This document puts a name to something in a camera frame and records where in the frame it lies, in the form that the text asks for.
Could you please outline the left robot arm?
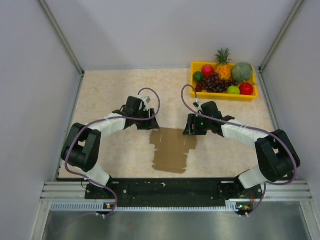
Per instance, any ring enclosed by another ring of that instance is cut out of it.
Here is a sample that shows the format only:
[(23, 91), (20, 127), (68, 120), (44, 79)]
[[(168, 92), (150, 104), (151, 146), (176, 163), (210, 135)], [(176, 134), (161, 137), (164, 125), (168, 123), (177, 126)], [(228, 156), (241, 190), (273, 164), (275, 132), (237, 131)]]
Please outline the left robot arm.
[(61, 151), (61, 159), (68, 170), (72, 166), (79, 175), (96, 186), (102, 198), (114, 191), (111, 176), (98, 164), (101, 140), (112, 134), (136, 126), (138, 130), (158, 130), (156, 111), (150, 108), (148, 96), (129, 96), (126, 104), (107, 117), (87, 124), (75, 123), (70, 129)]

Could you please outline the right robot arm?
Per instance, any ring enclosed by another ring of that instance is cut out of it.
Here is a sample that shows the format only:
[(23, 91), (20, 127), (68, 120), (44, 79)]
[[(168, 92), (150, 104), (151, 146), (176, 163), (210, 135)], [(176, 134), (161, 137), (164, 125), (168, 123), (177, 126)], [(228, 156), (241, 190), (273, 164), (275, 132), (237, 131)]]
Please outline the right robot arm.
[(183, 135), (205, 136), (211, 131), (252, 147), (256, 152), (258, 164), (233, 180), (230, 190), (237, 197), (245, 198), (253, 187), (266, 182), (276, 184), (285, 176), (295, 180), (301, 161), (283, 130), (268, 132), (244, 125), (232, 116), (222, 116), (214, 101), (202, 103), (196, 99), (193, 105), (196, 111), (188, 115)]

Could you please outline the brown cardboard box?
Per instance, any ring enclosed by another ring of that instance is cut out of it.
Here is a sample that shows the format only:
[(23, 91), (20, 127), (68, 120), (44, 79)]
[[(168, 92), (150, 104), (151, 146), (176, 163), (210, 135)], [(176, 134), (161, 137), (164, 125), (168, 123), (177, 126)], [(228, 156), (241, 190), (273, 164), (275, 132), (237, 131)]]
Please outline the brown cardboard box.
[(188, 154), (196, 149), (197, 137), (183, 135), (183, 132), (164, 127), (151, 132), (149, 142), (155, 148), (154, 170), (174, 174), (186, 171)]

